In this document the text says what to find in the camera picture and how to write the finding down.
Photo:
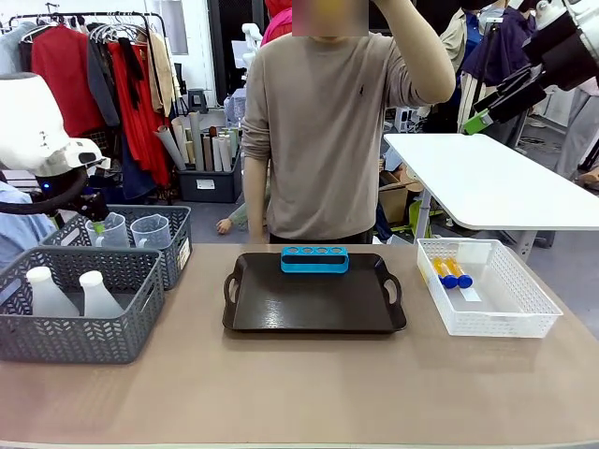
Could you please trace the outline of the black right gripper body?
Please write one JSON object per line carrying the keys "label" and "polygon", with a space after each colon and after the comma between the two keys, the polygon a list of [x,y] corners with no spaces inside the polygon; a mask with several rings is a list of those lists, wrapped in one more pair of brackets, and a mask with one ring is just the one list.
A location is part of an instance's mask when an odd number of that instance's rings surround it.
{"label": "black right gripper body", "polygon": [[598,62],[583,42],[572,18],[558,18],[537,27],[523,50],[531,66],[531,82],[543,89],[555,85],[564,91],[598,76]]}

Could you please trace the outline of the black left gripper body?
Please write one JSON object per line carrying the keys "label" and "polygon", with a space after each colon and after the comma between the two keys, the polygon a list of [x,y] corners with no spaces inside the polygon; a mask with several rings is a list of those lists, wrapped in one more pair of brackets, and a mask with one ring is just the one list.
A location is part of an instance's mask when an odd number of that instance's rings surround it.
{"label": "black left gripper body", "polygon": [[83,193],[77,198],[77,212],[93,223],[103,222],[110,214],[101,192]]}

